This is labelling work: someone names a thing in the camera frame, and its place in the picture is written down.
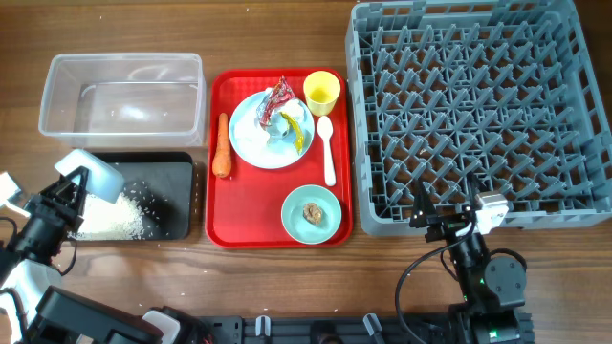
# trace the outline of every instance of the gray dish rack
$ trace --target gray dish rack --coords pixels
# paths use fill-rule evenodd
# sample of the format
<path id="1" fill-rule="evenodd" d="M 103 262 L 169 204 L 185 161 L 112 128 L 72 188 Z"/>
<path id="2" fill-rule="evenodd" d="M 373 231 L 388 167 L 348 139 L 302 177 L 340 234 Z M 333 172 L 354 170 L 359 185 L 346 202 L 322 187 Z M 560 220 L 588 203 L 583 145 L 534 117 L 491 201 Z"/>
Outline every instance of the gray dish rack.
<path id="1" fill-rule="evenodd" d="M 510 203 L 503 226 L 612 215 L 612 136 L 570 0 L 359 4 L 345 40 L 361 225 L 411 235 L 413 181 L 441 212 L 474 172 Z"/>

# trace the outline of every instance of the red foil wrapper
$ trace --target red foil wrapper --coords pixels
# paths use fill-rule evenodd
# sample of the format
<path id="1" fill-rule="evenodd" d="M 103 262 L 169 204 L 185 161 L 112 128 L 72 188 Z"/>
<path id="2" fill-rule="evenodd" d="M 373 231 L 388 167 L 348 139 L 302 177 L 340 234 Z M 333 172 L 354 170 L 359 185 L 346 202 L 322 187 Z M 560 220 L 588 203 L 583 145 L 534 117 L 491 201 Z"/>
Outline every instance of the red foil wrapper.
<path id="1" fill-rule="evenodd" d="M 287 80 L 285 80 L 285 76 L 282 76 L 278 83 L 274 85 L 272 92 L 267 95 L 261 102 L 261 104 L 257 107 L 257 116 L 259 117 L 259 124 L 261 124 L 261 126 L 264 128 L 270 126 L 270 118 L 272 117 L 272 111 L 294 98 L 294 91 L 287 83 Z"/>

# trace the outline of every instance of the white granules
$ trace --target white granules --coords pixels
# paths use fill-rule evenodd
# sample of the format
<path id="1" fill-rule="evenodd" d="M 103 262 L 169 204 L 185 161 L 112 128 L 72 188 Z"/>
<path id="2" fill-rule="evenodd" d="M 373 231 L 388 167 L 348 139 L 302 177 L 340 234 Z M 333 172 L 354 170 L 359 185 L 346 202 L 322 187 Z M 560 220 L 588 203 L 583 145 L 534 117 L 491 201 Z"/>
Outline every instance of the white granules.
<path id="1" fill-rule="evenodd" d="M 83 240 L 141 239 L 142 208 L 122 192 L 114 204 L 88 194 L 83 208 L 83 224 L 70 236 Z"/>

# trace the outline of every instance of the clear plastic container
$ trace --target clear plastic container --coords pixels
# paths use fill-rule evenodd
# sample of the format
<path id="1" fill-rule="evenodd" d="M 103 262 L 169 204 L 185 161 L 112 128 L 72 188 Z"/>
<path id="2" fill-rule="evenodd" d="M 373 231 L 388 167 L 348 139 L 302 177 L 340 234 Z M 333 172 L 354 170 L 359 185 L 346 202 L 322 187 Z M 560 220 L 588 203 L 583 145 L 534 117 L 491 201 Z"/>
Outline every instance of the clear plastic container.
<path id="1" fill-rule="evenodd" d="M 38 129 L 78 148 L 200 146 L 206 89 L 198 54 L 60 54 Z"/>

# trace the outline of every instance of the yellow cup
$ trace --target yellow cup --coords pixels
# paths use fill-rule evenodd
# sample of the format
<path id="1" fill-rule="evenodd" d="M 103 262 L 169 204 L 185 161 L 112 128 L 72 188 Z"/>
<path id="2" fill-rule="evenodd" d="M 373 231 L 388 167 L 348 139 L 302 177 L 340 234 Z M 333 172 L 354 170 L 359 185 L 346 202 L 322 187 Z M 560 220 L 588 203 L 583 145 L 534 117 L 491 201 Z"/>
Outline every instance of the yellow cup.
<path id="1" fill-rule="evenodd" d="M 306 105 L 315 116 L 327 116 L 334 109 L 340 95 L 338 78 L 324 71 L 311 73 L 304 80 Z"/>

